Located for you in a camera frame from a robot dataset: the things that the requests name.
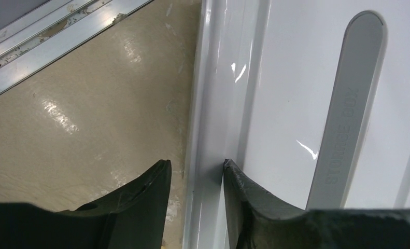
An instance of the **white plastic surface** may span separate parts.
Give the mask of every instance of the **white plastic surface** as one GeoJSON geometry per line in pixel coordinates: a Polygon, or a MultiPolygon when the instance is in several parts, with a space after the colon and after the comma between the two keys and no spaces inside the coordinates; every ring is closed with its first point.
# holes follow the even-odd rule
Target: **white plastic surface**
{"type": "Polygon", "coordinates": [[[305,208],[344,32],[365,10],[383,19],[386,43],[343,207],[410,208],[410,1],[207,0],[184,248],[224,243],[216,240],[225,221],[216,217],[224,212],[225,158],[277,197],[305,208]]]}

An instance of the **beige floor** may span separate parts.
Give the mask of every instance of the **beige floor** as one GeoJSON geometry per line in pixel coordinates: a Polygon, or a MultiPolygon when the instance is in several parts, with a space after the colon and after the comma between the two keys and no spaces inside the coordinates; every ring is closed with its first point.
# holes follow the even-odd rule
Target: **beige floor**
{"type": "Polygon", "coordinates": [[[155,0],[0,96],[0,202],[75,209],[173,163],[166,248],[181,248],[200,0],[155,0]]]}

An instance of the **brown tile floor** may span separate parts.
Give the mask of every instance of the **brown tile floor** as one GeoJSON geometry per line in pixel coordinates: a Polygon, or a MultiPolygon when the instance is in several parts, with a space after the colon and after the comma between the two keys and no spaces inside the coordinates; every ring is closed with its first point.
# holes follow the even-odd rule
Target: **brown tile floor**
{"type": "Polygon", "coordinates": [[[173,163],[166,248],[181,248],[200,0],[155,0],[0,96],[0,202],[59,211],[173,163]]]}

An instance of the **gray strip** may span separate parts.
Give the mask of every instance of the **gray strip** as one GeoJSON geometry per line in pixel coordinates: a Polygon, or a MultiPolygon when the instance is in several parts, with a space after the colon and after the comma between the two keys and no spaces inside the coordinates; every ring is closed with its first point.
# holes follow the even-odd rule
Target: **gray strip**
{"type": "Polygon", "coordinates": [[[383,23],[368,11],[345,31],[307,209],[341,207],[383,41],[383,23]]]}

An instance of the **gray label panel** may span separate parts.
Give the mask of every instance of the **gray label panel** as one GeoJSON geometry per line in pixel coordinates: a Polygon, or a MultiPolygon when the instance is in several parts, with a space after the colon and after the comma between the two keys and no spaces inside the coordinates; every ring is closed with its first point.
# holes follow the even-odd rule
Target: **gray label panel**
{"type": "Polygon", "coordinates": [[[372,12],[357,14],[345,31],[307,209],[341,206],[382,41],[372,12]]]}

